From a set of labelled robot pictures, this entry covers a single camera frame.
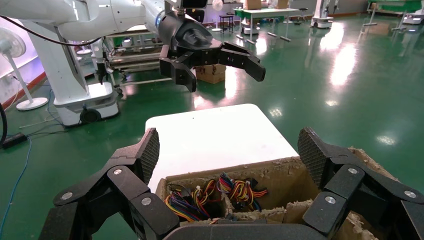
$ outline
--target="cardboard box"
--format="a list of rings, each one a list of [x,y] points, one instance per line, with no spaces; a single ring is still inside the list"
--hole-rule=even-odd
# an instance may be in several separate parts
[[[386,177],[394,179],[390,173],[372,160],[363,150],[350,148],[370,169]],[[233,214],[238,221],[266,219],[267,223],[302,224],[303,214],[311,206],[313,199],[320,192],[309,175],[306,166],[299,157],[264,161],[252,164],[238,165],[227,168],[191,172],[182,175],[167,176],[160,180],[156,194],[164,200],[171,189],[167,184],[182,185],[190,189],[204,186],[210,179],[217,180],[225,172],[233,179],[255,178],[257,188],[267,188],[268,194],[256,198],[262,211],[238,212],[234,210],[230,199],[221,193],[221,217]],[[205,220],[185,224],[208,224],[212,220]],[[343,222],[333,239],[335,240],[377,240],[371,233],[375,231],[361,216],[351,212]]]
[[[275,6],[276,9],[286,9],[289,7],[289,0],[278,0],[277,5]]]
[[[261,0],[244,0],[244,9],[246,10],[255,10],[262,8]]]
[[[227,67],[221,64],[196,66],[196,78],[210,84],[216,84],[225,80],[226,69]]]

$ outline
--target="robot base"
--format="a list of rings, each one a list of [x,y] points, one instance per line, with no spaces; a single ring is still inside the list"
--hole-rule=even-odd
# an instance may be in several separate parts
[[[325,18],[320,18],[320,17],[312,17],[312,21],[310,22],[310,26],[314,27],[314,28],[319,28],[319,29],[329,29],[331,28],[333,21],[330,21],[331,19],[333,19],[332,17],[325,17]]]
[[[243,34],[246,34],[246,35],[250,35],[251,34],[251,28],[250,28],[250,26],[249,27],[245,27],[244,26],[242,28],[243,28],[243,30],[241,32]],[[259,34],[259,29],[261,29],[261,28],[259,28],[259,27],[256,27],[256,29],[254,28],[252,34]]]
[[[424,20],[424,15],[407,15],[404,19],[403,19],[403,23],[404,24],[412,24],[412,25],[417,25],[417,24],[421,24],[421,22]]]
[[[110,82],[88,85],[89,95],[66,102],[54,100],[54,106],[67,127],[97,122],[119,113],[116,95]]]

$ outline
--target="green table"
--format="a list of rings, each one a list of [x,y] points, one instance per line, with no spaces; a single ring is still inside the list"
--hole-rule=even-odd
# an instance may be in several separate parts
[[[404,27],[402,27],[402,24],[404,22],[405,15],[407,13],[416,12],[422,8],[421,0],[368,0],[368,6],[370,6],[372,3],[376,3],[377,5],[374,7],[374,10],[372,11],[372,15],[371,15],[371,19],[369,20],[369,23],[365,23],[363,24],[363,26],[377,25],[376,22],[373,22],[377,7],[386,11],[402,12],[403,16],[400,19],[399,25],[395,28],[392,28],[391,29],[392,31],[404,29]]]

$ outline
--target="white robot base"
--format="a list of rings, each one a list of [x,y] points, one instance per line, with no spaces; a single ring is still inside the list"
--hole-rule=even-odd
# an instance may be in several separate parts
[[[89,95],[85,98],[73,99],[66,102],[54,100],[54,106],[63,125],[70,127],[78,124],[97,122],[110,118],[119,113],[116,94],[110,82],[88,85]],[[84,119],[87,111],[94,112],[94,118]]]
[[[318,29],[329,29],[332,27],[333,21],[330,21],[333,19],[332,17],[312,17],[312,21],[310,22],[310,26]]]
[[[32,102],[30,100],[25,100],[19,103],[16,105],[16,108],[19,111],[33,110],[46,105],[48,101],[49,100],[45,97],[36,97],[32,99]]]

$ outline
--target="electric fan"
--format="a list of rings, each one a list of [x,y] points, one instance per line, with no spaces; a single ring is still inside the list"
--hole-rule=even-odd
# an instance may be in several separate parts
[[[26,50],[27,46],[25,45],[24,40],[22,40],[20,36],[6,28],[0,28],[0,54],[3,54],[3,56],[5,56],[6,59],[9,61],[17,79],[20,82],[20,85],[22,85],[26,97],[28,98],[28,100],[25,100],[16,106],[19,111],[27,111],[39,108],[47,104],[48,101],[45,97],[31,97],[30,91],[28,90],[27,85],[22,79],[18,67],[16,67],[13,58],[18,58],[24,55]]]

